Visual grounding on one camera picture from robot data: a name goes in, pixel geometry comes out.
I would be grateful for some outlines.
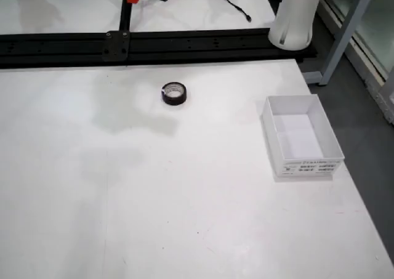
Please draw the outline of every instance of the white cylinder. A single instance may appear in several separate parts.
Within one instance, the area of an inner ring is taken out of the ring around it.
[[[310,44],[319,0],[282,0],[268,35],[273,45],[296,51]]]

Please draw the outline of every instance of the metal frame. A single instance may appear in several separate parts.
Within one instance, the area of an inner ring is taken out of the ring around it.
[[[318,84],[325,86],[331,79],[337,68],[340,58],[343,56],[357,25],[359,24],[370,0],[353,0],[348,14],[345,17],[339,32],[335,35],[335,42],[324,61],[320,71],[304,73],[307,84]]]
[[[323,0],[318,12],[330,32],[338,38],[341,27],[344,26],[344,24],[341,26],[340,20],[326,4],[326,1]],[[350,41],[349,44],[345,46],[345,54],[364,80],[367,90],[382,110],[387,121],[394,124],[394,69],[392,69],[385,81],[371,61],[365,56],[357,41]]]
[[[0,68],[92,67],[296,59],[316,56],[312,46],[284,51],[268,28],[131,33],[132,4],[123,0],[118,31],[0,35]]]

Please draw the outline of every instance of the black tape roll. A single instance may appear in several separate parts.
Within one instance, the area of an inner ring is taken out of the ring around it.
[[[170,82],[161,88],[161,97],[168,105],[180,105],[186,101],[186,87],[178,82]]]

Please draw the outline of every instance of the white cardboard box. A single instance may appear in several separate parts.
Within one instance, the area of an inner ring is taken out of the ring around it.
[[[262,121],[277,176],[330,176],[345,158],[317,95],[270,96]]]

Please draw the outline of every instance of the white table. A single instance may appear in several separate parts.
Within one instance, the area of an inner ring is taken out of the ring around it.
[[[161,86],[184,83],[170,107]],[[0,278],[393,278],[345,166],[277,182],[294,61],[0,73]]]
[[[227,30],[269,27],[268,0],[141,0],[133,5],[131,31]],[[0,0],[0,34],[103,33],[119,29],[122,0]]]

